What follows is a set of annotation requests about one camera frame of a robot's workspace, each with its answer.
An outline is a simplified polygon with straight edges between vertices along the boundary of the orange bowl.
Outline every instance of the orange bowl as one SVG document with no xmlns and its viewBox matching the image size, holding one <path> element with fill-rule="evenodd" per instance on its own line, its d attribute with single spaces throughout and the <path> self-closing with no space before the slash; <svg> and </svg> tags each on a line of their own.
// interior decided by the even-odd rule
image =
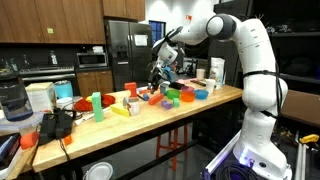
<svg viewBox="0 0 320 180">
<path fill-rule="evenodd" d="M 184 102 L 192 102 L 196 98 L 196 94 L 194 92 L 182 91 L 180 95 L 180 99 Z"/>
<path fill-rule="evenodd" d="M 102 108 L 109 107 L 111 104 L 114 104 L 116 98 L 110 95 L 103 94 L 101 95 L 101 104 Z M 93 111 L 92 103 L 86 101 L 85 98 L 80 99 L 77 101 L 73 108 L 77 111 Z"/>
</svg>

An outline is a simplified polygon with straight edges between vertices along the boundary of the tiled floor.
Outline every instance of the tiled floor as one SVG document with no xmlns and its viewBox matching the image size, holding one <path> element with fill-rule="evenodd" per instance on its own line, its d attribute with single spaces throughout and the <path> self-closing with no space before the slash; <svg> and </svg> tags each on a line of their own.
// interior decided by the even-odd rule
<svg viewBox="0 0 320 180">
<path fill-rule="evenodd" d="M 191 140 L 191 125 L 188 125 L 188 139 Z M 168 133 L 163 134 L 161 141 L 165 144 L 167 141 Z M 183 128 L 179 129 L 179 140 L 182 142 Z M 101 160 L 110 163 L 115 169 L 115 178 L 138 168 L 152 160 L 156 156 L 157 138 L 136 145 L 132 148 L 126 149 L 112 156 L 106 157 Z M 188 150 L 188 155 L 185 157 L 184 153 L 180 153 L 177 158 L 177 170 L 173 171 L 171 168 L 172 159 L 169 159 L 162 164 L 140 174 L 133 178 L 134 180 L 196 180 L 200 179 L 200 172 L 206 165 L 214 158 L 215 154 L 208 149 L 196 145 Z M 162 154 L 168 150 L 161 149 Z M 92 165 L 90 164 L 83 168 L 86 172 Z"/>
</svg>

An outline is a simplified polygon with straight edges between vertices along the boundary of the orange container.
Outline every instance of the orange container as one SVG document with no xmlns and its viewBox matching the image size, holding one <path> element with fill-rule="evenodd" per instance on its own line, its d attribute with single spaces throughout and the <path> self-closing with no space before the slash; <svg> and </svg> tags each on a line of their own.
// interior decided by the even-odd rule
<svg viewBox="0 0 320 180">
<path fill-rule="evenodd" d="M 192 102 L 196 98 L 196 94 L 194 92 L 182 91 L 180 99 L 184 102 Z"/>
</svg>

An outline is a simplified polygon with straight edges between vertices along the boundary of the stainless steel refrigerator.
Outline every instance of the stainless steel refrigerator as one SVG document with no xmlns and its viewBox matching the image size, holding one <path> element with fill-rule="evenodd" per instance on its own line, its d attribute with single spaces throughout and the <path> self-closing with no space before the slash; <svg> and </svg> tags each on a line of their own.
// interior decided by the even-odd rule
<svg viewBox="0 0 320 180">
<path fill-rule="evenodd" d="M 146 83 L 152 58 L 150 25 L 107 20 L 105 28 L 115 90 L 124 90 L 126 82 Z"/>
</svg>

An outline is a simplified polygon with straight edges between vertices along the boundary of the wooden table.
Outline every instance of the wooden table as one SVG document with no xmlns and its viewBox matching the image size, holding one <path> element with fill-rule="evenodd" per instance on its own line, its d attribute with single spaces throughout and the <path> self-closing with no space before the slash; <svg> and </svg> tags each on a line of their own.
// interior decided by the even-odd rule
<svg viewBox="0 0 320 180">
<path fill-rule="evenodd" d="M 204 89 L 199 85 L 185 81 L 186 85 L 196 89 Z M 130 91 L 110 93 L 116 98 L 116 103 L 122 104 L 124 97 L 130 95 Z M 179 108 L 166 110 L 161 103 L 148 105 L 140 100 L 140 114 L 137 116 L 122 116 L 111 111 L 104 113 L 103 122 L 96 123 L 90 119 L 72 129 L 72 144 L 66 146 L 70 159 L 86 156 L 91 152 L 111 146 L 115 143 L 138 136 L 144 132 L 155 130 L 169 123 L 179 121 L 190 115 L 221 105 L 223 103 L 240 98 L 242 90 L 230 86 L 214 91 L 206 100 L 195 100 L 192 103 L 180 101 Z M 66 156 L 60 148 L 59 141 L 54 140 L 38 147 L 33 160 L 35 172 L 46 170 L 66 162 Z"/>
</svg>

